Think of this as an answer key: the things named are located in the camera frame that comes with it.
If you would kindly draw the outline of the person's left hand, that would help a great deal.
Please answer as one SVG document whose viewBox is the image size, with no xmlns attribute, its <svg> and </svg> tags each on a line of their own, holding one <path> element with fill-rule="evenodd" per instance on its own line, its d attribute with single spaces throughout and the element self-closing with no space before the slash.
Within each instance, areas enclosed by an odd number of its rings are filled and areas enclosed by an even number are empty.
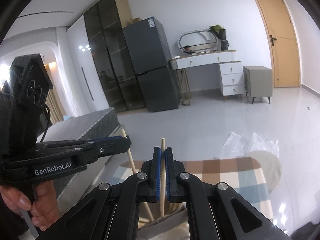
<svg viewBox="0 0 320 240">
<path fill-rule="evenodd" d="M 21 215 L 21 210 L 30 211 L 33 225 L 45 231 L 60 217 L 53 181 L 37 185 L 36 195 L 37 201 L 31 203 L 28 197 L 15 187 L 1 186 L 1 197 L 9 210 L 17 215 Z"/>
</svg>

